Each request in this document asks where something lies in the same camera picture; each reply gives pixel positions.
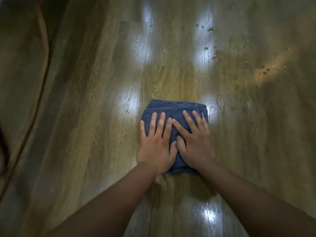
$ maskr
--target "cloth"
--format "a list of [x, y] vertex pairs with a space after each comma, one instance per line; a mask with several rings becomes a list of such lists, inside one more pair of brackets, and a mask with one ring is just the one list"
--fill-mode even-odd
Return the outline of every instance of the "cloth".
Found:
[[[157, 100], [152, 99], [146, 109], [143, 112], [142, 120], [145, 122], [145, 132], [148, 136], [149, 132], [149, 125], [151, 120], [152, 113], [156, 112], [157, 115], [157, 121], [156, 121], [156, 127], [158, 125], [158, 121], [160, 118], [160, 113], [165, 112], [166, 113], [166, 121], [164, 125], [164, 129], [167, 124], [167, 119], [171, 117], [172, 119], [176, 119], [189, 133], [192, 133], [188, 124], [186, 123], [184, 116], [182, 115], [182, 111], [186, 110], [188, 114], [191, 116], [192, 120], [195, 122], [195, 118], [192, 115], [192, 111], [196, 111], [200, 117], [205, 117], [205, 120], [208, 122], [208, 115], [207, 115], [207, 108], [206, 105], [194, 103], [194, 102], [184, 102], [184, 101], [166, 101], [166, 100]], [[174, 126], [172, 126], [171, 136], [170, 136], [170, 142], [169, 147], [171, 144], [177, 139], [177, 136], [180, 135], [180, 133], [176, 130]], [[175, 163], [173, 166], [166, 172], [166, 174], [176, 174], [176, 173], [189, 173], [198, 175], [198, 171], [189, 167], [182, 159], [180, 153], [177, 153]]]

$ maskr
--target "wooden floor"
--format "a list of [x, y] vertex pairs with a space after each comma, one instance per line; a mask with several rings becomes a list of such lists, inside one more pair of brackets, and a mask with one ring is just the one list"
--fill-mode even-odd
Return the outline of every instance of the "wooden floor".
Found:
[[[10, 148], [43, 58], [31, 1], [0, 6], [0, 125]], [[42, 4], [52, 58], [0, 203], [1, 236], [49, 231], [132, 169], [152, 98], [206, 104], [216, 158], [316, 217], [316, 0]], [[156, 180], [125, 236], [247, 234], [215, 190], [180, 174]]]

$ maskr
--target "folded cloth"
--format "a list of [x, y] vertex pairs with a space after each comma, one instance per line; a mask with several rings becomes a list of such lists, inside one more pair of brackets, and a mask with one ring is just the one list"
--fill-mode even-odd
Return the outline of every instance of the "folded cloth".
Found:
[[[192, 120], [195, 122], [195, 118], [192, 115], [192, 111], [196, 111], [200, 117], [205, 117], [205, 120], [208, 122], [208, 115], [206, 105], [194, 103], [194, 102], [184, 102], [184, 101], [167, 101], [167, 100], [157, 100], [152, 99], [146, 109], [143, 112], [142, 120], [145, 122], [145, 132], [148, 136], [149, 125], [152, 113], [156, 112], [157, 121], [156, 126], [158, 125], [159, 116], [161, 112], [166, 113], [166, 120], [171, 117], [172, 119], [176, 119], [189, 133], [192, 133], [188, 124], [186, 123], [184, 116], [182, 115], [182, 111], [186, 110], [188, 114], [191, 116]], [[177, 139], [177, 136], [180, 133], [176, 130], [174, 126], [172, 126], [171, 136], [169, 147], [171, 144]], [[189, 173], [198, 175], [198, 171], [189, 167], [182, 159], [180, 153], [177, 153], [176, 161], [173, 166], [166, 172], [167, 174], [175, 174], [175, 173]]]

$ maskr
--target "forearm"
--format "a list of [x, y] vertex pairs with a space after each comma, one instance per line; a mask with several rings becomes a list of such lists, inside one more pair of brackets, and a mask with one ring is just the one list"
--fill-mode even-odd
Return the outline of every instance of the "forearm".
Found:
[[311, 236], [316, 221], [214, 161], [200, 173], [217, 189], [250, 236]]
[[155, 170], [151, 166], [138, 164], [48, 236], [122, 236], [140, 198], [155, 177]]

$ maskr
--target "person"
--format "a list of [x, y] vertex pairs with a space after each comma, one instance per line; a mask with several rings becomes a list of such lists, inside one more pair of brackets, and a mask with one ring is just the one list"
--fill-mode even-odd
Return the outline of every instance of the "person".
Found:
[[[123, 236], [141, 197], [158, 175], [168, 171], [179, 151], [184, 161], [211, 183], [230, 206], [249, 236], [315, 236], [316, 220], [259, 187], [243, 180], [215, 160], [206, 120], [194, 111], [183, 112], [192, 133], [165, 113], [156, 129], [152, 114], [148, 136], [140, 123], [141, 144], [137, 165], [127, 175], [92, 199], [47, 236]], [[169, 148], [172, 125], [182, 137]]]

